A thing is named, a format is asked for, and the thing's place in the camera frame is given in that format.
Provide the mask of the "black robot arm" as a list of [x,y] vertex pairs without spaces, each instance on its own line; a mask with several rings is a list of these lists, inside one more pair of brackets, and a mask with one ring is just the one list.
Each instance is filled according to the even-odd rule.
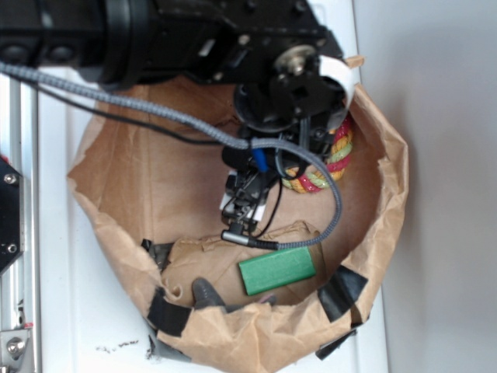
[[1,70],[70,67],[107,91],[185,76],[233,85],[248,136],[317,155],[345,115],[345,90],[321,73],[342,58],[306,1],[3,1]]

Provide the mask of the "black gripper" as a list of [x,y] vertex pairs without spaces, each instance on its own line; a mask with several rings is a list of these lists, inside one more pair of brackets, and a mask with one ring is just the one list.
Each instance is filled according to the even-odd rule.
[[282,138],[315,155],[331,149],[329,133],[345,113],[345,89],[329,77],[305,72],[280,73],[265,83],[238,85],[235,112],[242,122],[238,135],[250,138]]

